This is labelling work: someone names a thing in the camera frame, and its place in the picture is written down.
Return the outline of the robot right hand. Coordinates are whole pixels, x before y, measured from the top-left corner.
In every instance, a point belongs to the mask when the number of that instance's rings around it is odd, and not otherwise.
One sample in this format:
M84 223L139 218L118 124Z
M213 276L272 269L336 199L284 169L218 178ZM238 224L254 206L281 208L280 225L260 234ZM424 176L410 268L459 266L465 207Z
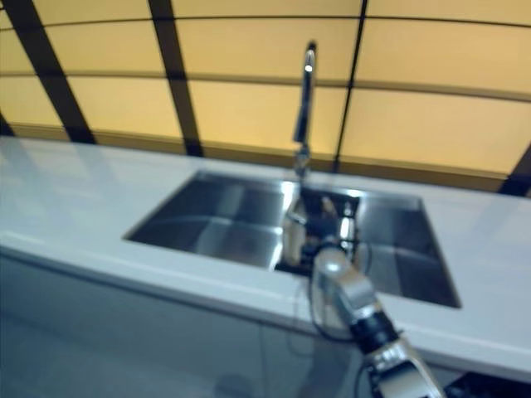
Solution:
M327 246L338 246L352 260L359 242L358 198L303 195L305 238L302 253L310 258Z

